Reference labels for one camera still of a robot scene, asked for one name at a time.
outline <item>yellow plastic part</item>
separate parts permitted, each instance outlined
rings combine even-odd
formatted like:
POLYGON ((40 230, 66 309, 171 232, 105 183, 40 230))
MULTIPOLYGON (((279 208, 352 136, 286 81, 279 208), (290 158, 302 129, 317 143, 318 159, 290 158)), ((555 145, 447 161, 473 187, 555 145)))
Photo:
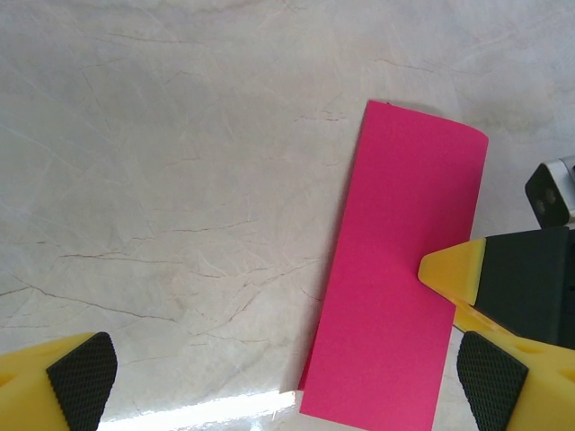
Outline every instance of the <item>yellow plastic part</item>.
POLYGON ((487 239, 481 238, 435 251, 421 260, 418 278, 456 305, 454 324, 462 331, 495 330, 510 334, 473 305, 477 299, 487 239))
POLYGON ((46 369, 93 335, 75 335, 0 356, 2 430, 68 431, 46 369))
POLYGON ((531 339, 481 335, 529 368, 507 431, 575 429, 575 350, 531 339))

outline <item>black rubber pad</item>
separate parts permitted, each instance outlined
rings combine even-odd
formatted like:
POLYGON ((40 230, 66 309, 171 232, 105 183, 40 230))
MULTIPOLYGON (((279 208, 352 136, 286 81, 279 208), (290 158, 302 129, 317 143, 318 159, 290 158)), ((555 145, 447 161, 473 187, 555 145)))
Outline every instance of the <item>black rubber pad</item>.
POLYGON ((519 337, 559 344, 569 228, 487 238, 474 308, 519 337))
POLYGON ((110 336, 99 332, 46 370, 70 431, 95 431, 118 361, 110 336))
POLYGON ((528 368, 477 332, 466 332, 457 374, 480 431, 505 431, 528 368))

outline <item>marble surface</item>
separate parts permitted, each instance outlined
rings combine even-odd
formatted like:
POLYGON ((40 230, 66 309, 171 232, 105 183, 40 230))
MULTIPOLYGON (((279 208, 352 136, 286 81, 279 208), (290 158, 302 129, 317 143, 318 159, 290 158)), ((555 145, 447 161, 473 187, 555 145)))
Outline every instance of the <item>marble surface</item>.
MULTIPOLYGON (((526 179, 575 153, 573 9, 0 0, 0 349, 108 331, 100 430, 343 429, 293 390, 366 100, 487 133, 473 236, 536 228, 526 179)), ((436 430, 476 429, 460 338, 436 430)))

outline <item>pink paper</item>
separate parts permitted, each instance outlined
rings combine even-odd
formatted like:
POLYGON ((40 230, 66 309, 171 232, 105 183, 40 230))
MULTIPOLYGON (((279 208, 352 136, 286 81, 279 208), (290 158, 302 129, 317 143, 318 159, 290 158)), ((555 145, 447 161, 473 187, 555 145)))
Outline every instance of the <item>pink paper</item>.
POLYGON ((469 240, 487 137, 370 101, 302 413, 369 430, 431 429, 454 306, 421 258, 469 240))

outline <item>pink paper strip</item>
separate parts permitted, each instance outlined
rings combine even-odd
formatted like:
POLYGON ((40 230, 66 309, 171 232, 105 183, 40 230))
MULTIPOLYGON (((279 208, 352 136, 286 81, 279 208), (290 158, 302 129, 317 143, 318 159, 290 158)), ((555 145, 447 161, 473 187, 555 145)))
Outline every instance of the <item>pink paper strip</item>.
POLYGON ((469 240, 487 137, 370 101, 302 413, 369 430, 431 429, 454 306, 421 258, 469 240))

